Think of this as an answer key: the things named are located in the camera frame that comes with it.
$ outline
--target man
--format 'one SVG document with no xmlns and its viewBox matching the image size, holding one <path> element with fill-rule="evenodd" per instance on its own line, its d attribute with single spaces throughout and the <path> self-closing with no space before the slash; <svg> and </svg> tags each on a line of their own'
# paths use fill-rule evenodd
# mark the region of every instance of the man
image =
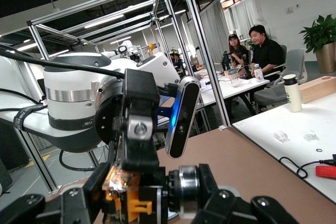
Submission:
<svg viewBox="0 0 336 224">
<path fill-rule="evenodd" d="M 254 65 L 256 63 L 262 69 L 262 73 L 265 75 L 278 71 L 274 67 L 282 64 L 282 49 L 278 43 L 267 38 L 264 26 L 257 25 L 250 29 L 248 33 L 254 45 L 253 59 L 251 63 L 251 74 L 254 77 Z M 265 79 L 274 81 L 279 78 L 278 74 L 265 77 Z"/>
<path fill-rule="evenodd" d="M 180 54 L 175 52 L 174 59 L 175 59 L 174 67 L 177 71 L 179 71 L 182 66 L 182 59 L 180 59 Z"/>
</svg>

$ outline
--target blue light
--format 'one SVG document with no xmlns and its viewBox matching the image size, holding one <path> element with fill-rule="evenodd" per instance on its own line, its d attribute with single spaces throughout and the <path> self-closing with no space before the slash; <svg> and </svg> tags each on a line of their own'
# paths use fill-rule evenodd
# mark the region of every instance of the blue light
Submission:
<svg viewBox="0 0 336 224">
<path fill-rule="evenodd" d="M 180 96 L 176 97 L 173 104 L 172 115 L 170 117 L 170 125 L 169 125 L 171 130 L 173 130 L 174 127 L 176 126 L 178 111 L 180 110 L 180 100 L 181 100 Z"/>
</svg>

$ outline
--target silver metal band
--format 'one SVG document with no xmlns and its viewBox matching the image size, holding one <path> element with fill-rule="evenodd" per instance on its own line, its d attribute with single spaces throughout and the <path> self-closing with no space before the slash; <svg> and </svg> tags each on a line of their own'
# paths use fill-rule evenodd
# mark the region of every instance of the silver metal band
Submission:
<svg viewBox="0 0 336 224">
<path fill-rule="evenodd" d="M 98 87 L 99 82 L 91 82 L 91 89 L 85 90 L 64 91 L 46 87 L 47 99 L 57 102 L 94 101 Z"/>
</svg>

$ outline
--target ceiling light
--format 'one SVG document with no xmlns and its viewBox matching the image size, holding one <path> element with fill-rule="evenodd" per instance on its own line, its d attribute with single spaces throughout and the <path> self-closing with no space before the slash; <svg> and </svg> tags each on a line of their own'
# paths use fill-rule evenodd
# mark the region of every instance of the ceiling light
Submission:
<svg viewBox="0 0 336 224">
<path fill-rule="evenodd" d="M 121 18 L 121 17 L 123 17 L 123 16 L 124 16 L 123 14 L 120 14 L 120 15 L 117 15 L 117 16 L 114 16 L 114 17 L 111 17 L 111 18 L 107 18 L 107 19 L 104 19 L 104 20 L 102 20 L 102 21 L 93 23 L 93 24 L 91 24 L 91 25 L 87 25 L 87 26 L 85 26 L 84 28 L 87 29 L 87 28 L 90 28 L 90 27 L 92 27 L 92 26 L 100 25 L 100 24 L 102 24 L 102 23 L 106 23 L 106 22 L 108 22 L 108 21 L 115 20 L 115 19 L 117 19 L 117 18 Z"/>
<path fill-rule="evenodd" d="M 170 23 L 168 25 L 161 26 L 161 28 L 166 27 L 166 26 L 171 26 L 173 23 Z"/>
<path fill-rule="evenodd" d="M 69 49 L 67 49 L 67 50 L 63 50 L 63 51 L 61 51 L 61 52 L 57 52 L 57 53 L 55 53 L 55 54 L 53 54 L 53 55 L 49 55 L 49 57 L 56 56 L 56 55 L 61 55 L 61 54 L 64 54 L 65 52 L 68 52 L 68 51 L 69 51 Z"/>
<path fill-rule="evenodd" d="M 185 12 L 185 10 L 180 10 L 180 11 L 176 12 L 175 15 L 180 14 L 180 13 L 184 13 L 184 12 Z"/>
<path fill-rule="evenodd" d="M 29 49 L 29 48 L 32 48 L 32 47 L 36 47 L 36 46 L 37 46 L 37 43 L 33 43 L 33 44 L 30 44 L 30 45 L 27 45 L 27 46 L 24 46 L 24 47 L 20 47 L 17 50 L 18 51 L 23 51 L 23 50 L 26 50 L 26 49 Z"/>
<path fill-rule="evenodd" d="M 126 38 L 123 38 L 123 39 L 118 39 L 118 40 L 116 40 L 116 41 L 111 42 L 110 44 L 118 43 L 118 42 L 121 42 L 121 41 L 130 39 L 130 38 L 132 38 L 132 36 L 129 36 L 129 37 L 126 37 Z"/>
</svg>

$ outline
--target plant pot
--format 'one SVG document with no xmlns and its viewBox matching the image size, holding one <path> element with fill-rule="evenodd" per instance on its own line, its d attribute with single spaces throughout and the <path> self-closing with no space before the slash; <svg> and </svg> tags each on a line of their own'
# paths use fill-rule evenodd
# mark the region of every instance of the plant pot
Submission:
<svg viewBox="0 0 336 224">
<path fill-rule="evenodd" d="M 316 52 L 316 58 L 321 73 L 336 71 L 335 42 L 324 45 Z"/>
</svg>

